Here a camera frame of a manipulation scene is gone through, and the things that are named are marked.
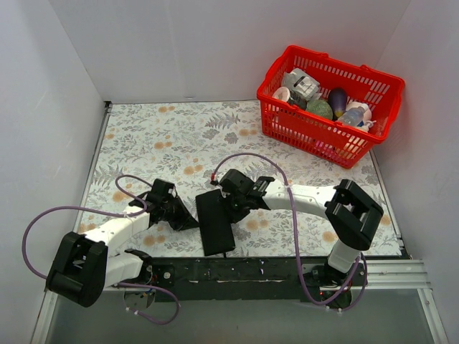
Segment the black zippered tool case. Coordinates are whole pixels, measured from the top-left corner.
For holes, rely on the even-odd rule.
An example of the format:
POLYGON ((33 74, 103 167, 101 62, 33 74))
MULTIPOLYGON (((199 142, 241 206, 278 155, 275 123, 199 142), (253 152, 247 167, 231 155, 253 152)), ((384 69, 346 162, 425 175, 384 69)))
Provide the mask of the black zippered tool case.
POLYGON ((205 257, 224 254, 235 249, 231 222, 221 199, 220 190, 208 191, 195 198, 205 257))

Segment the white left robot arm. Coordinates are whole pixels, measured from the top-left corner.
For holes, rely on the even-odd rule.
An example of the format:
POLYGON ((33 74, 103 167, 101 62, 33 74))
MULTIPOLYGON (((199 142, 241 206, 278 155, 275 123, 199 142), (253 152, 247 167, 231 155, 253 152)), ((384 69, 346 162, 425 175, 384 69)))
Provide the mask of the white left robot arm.
POLYGON ((152 257, 138 249, 117 250, 131 237, 162 221, 175 231, 195 229, 191 215, 171 182, 156 179, 150 191, 133 197, 121 216, 77 234, 64 235, 46 278, 46 287, 89 307, 106 287, 127 282, 153 285, 158 274, 152 257))

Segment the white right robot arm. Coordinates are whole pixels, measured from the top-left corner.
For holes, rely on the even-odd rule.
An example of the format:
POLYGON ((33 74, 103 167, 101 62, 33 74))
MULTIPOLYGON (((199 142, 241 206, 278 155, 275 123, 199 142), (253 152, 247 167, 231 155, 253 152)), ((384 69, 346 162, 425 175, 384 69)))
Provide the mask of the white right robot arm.
POLYGON ((337 186, 286 186, 262 176, 251 180, 231 169, 214 185, 221 188, 221 203, 231 222, 237 223, 252 210, 291 210, 328 219, 338 236, 324 267, 333 285, 344 283, 360 253, 369 250, 380 221, 382 207, 354 181, 337 186))

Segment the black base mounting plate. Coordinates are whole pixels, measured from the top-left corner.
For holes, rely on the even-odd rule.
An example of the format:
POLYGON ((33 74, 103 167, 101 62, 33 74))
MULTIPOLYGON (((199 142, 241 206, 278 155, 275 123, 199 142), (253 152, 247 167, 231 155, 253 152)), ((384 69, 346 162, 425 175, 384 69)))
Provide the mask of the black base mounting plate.
POLYGON ((181 301, 202 300, 300 300, 307 302, 300 277, 315 300, 321 290, 364 285, 364 268, 346 274, 326 265, 326 258, 201 257, 150 258, 141 270, 141 281, 173 292, 181 301), (350 286, 345 281, 350 278, 350 286))

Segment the floral patterned table mat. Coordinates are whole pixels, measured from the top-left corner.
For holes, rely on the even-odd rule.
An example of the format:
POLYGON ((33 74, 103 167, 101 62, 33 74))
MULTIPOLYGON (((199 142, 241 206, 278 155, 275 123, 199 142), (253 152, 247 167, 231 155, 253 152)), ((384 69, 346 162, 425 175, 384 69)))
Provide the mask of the floral patterned table mat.
MULTIPOLYGON (((372 155, 367 153, 353 168, 345 169, 269 138, 262 134, 256 100, 113 105, 102 139, 85 200, 88 208, 121 213, 129 199, 115 187, 114 179, 131 174, 150 183, 155 178, 175 183, 178 195, 196 217, 195 196, 214 189, 209 179, 217 164, 234 153, 252 152, 277 163, 289 184, 334 186, 343 178, 355 181, 384 209, 365 256, 402 255, 372 155)), ((217 177, 230 168, 252 180, 282 178, 272 165, 254 156, 227 161, 217 177)), ((232 228, 236 247, 228 257, 295 255, 291 211, 251 211, 232 228)), ((298 213, 298 231, 303 256, 326 256, 338 239, 333 227, 317 216, 298 213)), ((174 231, 165 222, 131 237, 115 252, 129 248, 152 257, 204 256, 199 229, 174 231)))

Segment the white pink cup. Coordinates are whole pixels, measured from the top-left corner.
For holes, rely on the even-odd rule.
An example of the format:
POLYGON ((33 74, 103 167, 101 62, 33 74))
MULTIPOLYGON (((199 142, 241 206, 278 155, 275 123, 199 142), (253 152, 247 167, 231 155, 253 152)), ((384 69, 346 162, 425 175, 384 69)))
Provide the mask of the white pink cup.
POLYGON ((290 102, 290 90, 285 87, 279 87, 272 95, 272 97, 276 100, 289 103, 290 102))

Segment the green textured ball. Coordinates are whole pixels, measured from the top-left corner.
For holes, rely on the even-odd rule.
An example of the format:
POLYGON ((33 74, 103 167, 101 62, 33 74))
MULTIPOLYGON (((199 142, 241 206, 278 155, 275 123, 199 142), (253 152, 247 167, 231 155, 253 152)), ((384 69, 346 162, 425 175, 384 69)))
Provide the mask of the green textured ball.
POLYGON ((308 102, 306 111, 327 120, 333 120, 333 110, 323 99, 311 100, 308 102))

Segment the grey foil snack pouch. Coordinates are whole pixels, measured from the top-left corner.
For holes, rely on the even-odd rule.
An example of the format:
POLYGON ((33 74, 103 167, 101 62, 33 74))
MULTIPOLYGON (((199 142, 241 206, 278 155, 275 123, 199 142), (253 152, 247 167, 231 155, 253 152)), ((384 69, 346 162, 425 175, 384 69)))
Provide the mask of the grey foil snack pouch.
POLYGON ((317 100, 321 93, 320 83, 300 68, 295 68, 283 75, 282 86, 287 87, 305 100, 317 100))

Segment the red plastic shopping basket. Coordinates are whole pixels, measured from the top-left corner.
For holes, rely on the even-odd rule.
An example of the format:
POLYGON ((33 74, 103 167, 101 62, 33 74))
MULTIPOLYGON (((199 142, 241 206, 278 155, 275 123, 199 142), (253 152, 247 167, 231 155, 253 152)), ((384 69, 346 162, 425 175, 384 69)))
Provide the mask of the red plastic shopping basket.
POLYGON ((366 65, 358 67, 342 62, 325 52, 290 45, 273 62, 257 89, 262 132, 341 167, 351 168, 374 145, 387 139, 399 114, 404 88, 405 82, 400 77, 366 65), (374 126, 364 132, 276 100, 273 94, 281 86, 283 75, 295 68, 318 80, 323 96, 341 87, 349 101, 367 104, 374 126))

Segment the clear plastic bottle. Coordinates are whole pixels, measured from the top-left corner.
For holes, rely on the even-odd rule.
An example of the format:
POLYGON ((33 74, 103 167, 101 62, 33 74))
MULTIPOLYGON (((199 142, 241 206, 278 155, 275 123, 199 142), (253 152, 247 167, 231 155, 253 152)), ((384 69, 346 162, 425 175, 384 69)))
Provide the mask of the clear plastic bottle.
POLYGON ((353 107, 346 111, 338 121, 347 126, 356 127, 364 119, 366 108, 363 106, 353 107))

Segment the purple toy eggplant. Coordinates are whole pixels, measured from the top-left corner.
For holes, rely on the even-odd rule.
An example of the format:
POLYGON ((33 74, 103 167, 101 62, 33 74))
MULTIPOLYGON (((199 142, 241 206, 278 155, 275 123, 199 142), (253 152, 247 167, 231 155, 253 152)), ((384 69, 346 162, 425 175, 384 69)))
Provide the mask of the purple toy eggplant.
POLYGON ((337 120, 346 112, 347 92, 341 87, 335 87, 330 91, 327 102, 332 109, 334 120, 337 120))

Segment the white round toy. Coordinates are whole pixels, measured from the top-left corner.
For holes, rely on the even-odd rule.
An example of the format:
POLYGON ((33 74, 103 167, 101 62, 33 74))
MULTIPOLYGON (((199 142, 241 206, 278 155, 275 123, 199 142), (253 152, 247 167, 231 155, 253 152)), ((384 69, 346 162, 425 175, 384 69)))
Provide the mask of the white round toy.
POLYGON ((362 121, 357 125, 357 128, 369 132, 369 130, 376 124, 376 121, 372 119, 372 111, 366 103, 353 101, 346 106, 346 111, 349 111, 353 108, 364 108, 365 112, 363 114, 362 121))

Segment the aluminium frame rail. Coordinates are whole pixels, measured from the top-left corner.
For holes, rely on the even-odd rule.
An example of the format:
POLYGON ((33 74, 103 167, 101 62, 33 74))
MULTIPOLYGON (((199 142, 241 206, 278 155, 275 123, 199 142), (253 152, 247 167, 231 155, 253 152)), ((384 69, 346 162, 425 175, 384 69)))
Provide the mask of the aluminium frame rail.
POLYGON ((446 343, 424 264, 371 259, 346 312, 300 300, 181 301, 107 289, 89 308, 51 292, 33 343, 446 343))

